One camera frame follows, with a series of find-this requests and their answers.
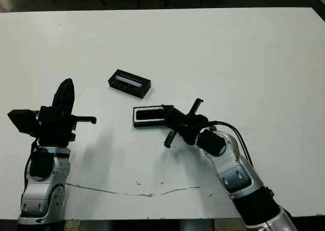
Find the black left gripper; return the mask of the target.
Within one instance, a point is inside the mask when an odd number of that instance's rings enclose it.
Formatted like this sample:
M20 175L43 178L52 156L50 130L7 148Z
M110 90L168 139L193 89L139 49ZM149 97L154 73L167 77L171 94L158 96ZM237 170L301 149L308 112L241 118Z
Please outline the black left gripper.
M39 140L41 146L66 147L75 140L72 132L78 122L96 124L94 116L76 116L72 114L75 90L71 78L62 81L54 95L52 106L42 106L32 111L35 118L31 136Z

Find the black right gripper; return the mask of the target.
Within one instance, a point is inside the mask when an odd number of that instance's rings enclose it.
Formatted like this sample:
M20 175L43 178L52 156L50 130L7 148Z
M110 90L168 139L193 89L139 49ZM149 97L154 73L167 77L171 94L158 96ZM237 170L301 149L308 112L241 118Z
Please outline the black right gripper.
M161 105L164 111L165 125L171 129L165 139L165 147L170 148L176 133L178 133L187 144L195 144L197 135L200 133L201 129L210 125L206 116L196 114L202 102L202 99L197 98L187 114L182 113L173 105Z

